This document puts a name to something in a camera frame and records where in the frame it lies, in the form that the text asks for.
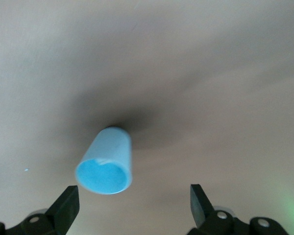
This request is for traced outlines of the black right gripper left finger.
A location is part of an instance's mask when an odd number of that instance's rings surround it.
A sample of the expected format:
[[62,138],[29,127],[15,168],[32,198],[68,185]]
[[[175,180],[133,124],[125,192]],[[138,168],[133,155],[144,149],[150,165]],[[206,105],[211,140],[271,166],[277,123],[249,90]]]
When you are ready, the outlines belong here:
[[79,213],[78,186],[68,186],[45,213],[7,229],[6,235],[65,235]]

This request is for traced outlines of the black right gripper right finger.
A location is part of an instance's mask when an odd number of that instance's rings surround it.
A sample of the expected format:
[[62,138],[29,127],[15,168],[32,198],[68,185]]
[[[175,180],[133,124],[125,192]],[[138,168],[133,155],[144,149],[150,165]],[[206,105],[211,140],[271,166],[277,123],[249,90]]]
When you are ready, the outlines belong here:
[[199,184],[190,186],[191,212],[196,224],[189,235],[251,235],[250,226],[225,210],[216,210]]

